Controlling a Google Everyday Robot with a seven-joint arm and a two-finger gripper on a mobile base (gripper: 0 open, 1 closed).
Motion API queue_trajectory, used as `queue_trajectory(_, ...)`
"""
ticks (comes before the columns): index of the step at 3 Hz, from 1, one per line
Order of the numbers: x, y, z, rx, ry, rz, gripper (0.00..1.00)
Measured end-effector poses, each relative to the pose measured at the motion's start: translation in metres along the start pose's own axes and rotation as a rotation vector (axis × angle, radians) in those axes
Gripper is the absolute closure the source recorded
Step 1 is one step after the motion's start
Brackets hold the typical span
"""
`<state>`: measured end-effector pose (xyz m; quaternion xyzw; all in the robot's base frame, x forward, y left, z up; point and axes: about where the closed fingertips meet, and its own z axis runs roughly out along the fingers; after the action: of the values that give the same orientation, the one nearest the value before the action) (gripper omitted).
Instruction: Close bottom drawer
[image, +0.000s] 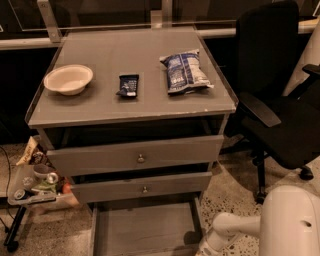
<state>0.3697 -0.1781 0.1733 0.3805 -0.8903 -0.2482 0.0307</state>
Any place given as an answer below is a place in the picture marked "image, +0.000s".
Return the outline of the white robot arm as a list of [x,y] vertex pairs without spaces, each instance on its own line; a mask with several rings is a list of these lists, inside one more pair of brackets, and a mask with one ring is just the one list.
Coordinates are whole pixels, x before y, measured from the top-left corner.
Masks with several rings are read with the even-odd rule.
[[242,235],[259,239],[259,256],[320,256],[320,198],[283,185],[267,195],[260,216],[218,213],[195,256],[218,256]]

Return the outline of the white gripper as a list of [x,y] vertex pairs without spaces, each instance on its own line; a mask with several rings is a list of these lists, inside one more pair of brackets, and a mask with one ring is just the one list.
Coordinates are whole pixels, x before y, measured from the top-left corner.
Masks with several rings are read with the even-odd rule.
[[232,236],[211,230],[201,239],[195,256],[218,256],[231,242]]

